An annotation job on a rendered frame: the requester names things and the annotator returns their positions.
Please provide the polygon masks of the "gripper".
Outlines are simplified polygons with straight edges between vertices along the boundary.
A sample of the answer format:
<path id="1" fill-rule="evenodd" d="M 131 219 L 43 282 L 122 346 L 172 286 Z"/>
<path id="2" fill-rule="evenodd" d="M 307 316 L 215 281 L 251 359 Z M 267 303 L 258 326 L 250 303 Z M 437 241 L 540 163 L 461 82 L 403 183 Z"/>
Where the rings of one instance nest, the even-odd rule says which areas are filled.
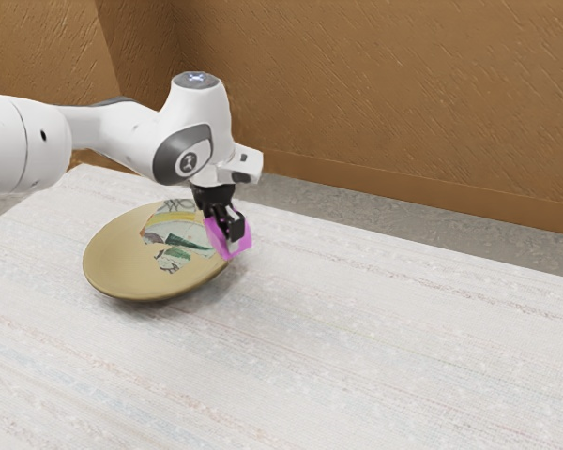
<path id="1" fill-rule="evenodd" d="M 212 208 L 214 205 L 224 206 L 221 226 L 228 242 L 234 243 L 244 237 L 244 216 L 232 206 L 236 191 L 235 184 L 201 187 L 190 183 L 190 190 L 196 206 L 203 212 L 204 216 L 213 215 Z"/>

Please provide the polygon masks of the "magenta block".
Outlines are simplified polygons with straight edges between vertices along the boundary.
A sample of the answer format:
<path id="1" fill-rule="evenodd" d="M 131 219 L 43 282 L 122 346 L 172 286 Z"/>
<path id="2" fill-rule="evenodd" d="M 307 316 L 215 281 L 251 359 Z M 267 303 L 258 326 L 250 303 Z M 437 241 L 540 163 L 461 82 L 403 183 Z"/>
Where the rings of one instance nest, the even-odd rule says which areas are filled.
<path id="1" fill-rule="evenodd" d="M 234 243 L 227 240 L 214 217 L 205 218 L 203 223 L 210 245 L 225 261 L 252 247 L 251 228 L 247 221 L 244 221 L 244 235 Z"/>

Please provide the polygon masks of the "tan plate with printed picture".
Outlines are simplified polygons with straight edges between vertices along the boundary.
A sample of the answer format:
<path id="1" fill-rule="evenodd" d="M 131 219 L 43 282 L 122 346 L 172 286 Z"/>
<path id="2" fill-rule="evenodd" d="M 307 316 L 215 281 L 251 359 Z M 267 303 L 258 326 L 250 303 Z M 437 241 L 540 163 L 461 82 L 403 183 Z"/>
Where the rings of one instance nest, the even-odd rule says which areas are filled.
<path id="1" fill-rule="evenodd" d="M 83 256 L 87 281 L 113 298 L 152 302 L 194 291 L 228 265 L 191 198 L 136 207 L 104 225 Z"/>

